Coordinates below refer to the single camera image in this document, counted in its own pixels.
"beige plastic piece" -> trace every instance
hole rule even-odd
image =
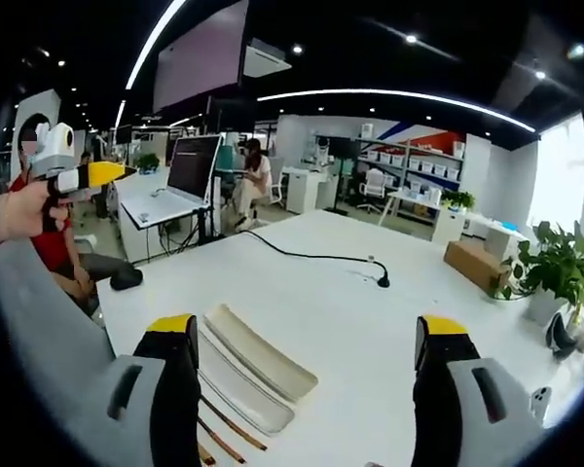
[[[318,384],[318,378],[264,341],[227,305],[205,314],[205,324],[246,368],[291,402],[298,402]]]
[[[202,332],[199,332],[199,359],[201,380],[265,435],[275,435],[294,418],[289,407],[241,373]]]

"cardboard box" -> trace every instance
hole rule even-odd
[[[491,282],[499,278],[500,288],[506,285],[510,268],[502,266],[500,260],[468,241],[451,241],[448,243],[444,262],[471,280],[486,293],[491,291]]]

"ceiling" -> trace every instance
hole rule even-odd
[[[114,125],[125,99],[122,123],[143,123],[143,116],[151,115],[158,51],[234,1],[188,0],[127,92],[132,66],[169,3],[83,0],[51,1],[44,9],[36,4],[20,7],[8,27],[25,39],[10,47],[18,98],[54,88],[62,98],[62,120],[74,127],[102,129]],[[508,0],[494,7],[479,4],[478,10],[459,1],[441,8],[426,1],[397,7],[378,0],[343,3],[251,0],[248,36],[285,51],[292,69],[245,78],[243,91],[254,96],[343,88],[416,91],[491,107],[537,130],[584,111],[584,59],[566,58],[571,45],[584,43],[583,0],[563,7]],[[416,34],[419,41],[408,44],[406,34]],[[302,45],[304,53],[293,55],[294,44]],[[59,60],[64,66],[57,65]],[[537,80],[536,70],[544,70],[547,78]],[[157,123],[168,124],[203,109],[203,98],[192,99],[163,110]],[[431,125],[426,119],[430,116],[433,126],[489,133],[493,142],[509,149],[536,138],[477,112],[411,97],[293,97],[261,103],[258,116],[273,119],[280,109]]]

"window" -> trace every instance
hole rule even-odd
[[[528,224],[573,232],[584,203],[584,120],[579,114],[541,134]]]

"black mouse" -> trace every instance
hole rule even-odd
[[[143,272],[133,266],[118,269],[110,276],[110,286],[114,290],[126,290],[143,281]]]

